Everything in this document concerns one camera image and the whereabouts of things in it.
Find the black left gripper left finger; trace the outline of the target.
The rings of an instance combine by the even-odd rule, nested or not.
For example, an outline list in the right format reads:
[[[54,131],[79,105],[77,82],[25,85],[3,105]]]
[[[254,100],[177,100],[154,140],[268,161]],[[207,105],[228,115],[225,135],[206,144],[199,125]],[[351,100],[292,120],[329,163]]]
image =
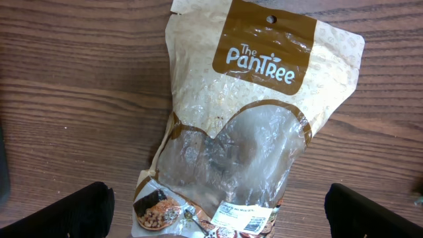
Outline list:
[[[1,228],[1,238],[103,238],[114,216],[114,191],[94,182],[42,210]]]

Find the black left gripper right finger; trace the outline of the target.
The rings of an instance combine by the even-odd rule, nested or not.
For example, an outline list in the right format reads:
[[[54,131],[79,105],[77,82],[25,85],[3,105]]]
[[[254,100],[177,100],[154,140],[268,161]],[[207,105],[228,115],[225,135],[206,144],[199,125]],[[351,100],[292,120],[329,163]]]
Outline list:
[[[340,183],[325,196],[332,238],[422,238],[422,227]]]

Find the brown white snack bag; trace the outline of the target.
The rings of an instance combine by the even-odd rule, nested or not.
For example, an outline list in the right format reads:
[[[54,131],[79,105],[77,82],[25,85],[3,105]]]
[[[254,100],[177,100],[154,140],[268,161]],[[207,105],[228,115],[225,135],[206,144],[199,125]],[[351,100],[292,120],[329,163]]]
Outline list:
[[[293,162],[355,91],[364,38],[246,1],[174,1],[173,110],[133,237],[273,237]]]

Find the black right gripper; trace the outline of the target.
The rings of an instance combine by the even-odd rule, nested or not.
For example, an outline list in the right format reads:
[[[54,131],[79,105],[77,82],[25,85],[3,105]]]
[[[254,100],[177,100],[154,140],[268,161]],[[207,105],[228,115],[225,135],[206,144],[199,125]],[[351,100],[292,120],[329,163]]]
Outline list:
[[[416,194],[416,200],[415,200],[414,204],[416,206],[421,206],[422,201],[423,201],[423,181],[422,181],[422,178],[419,179],[416,182],[416,184],[413,186],[412,191],[413,191],[413,193]]]

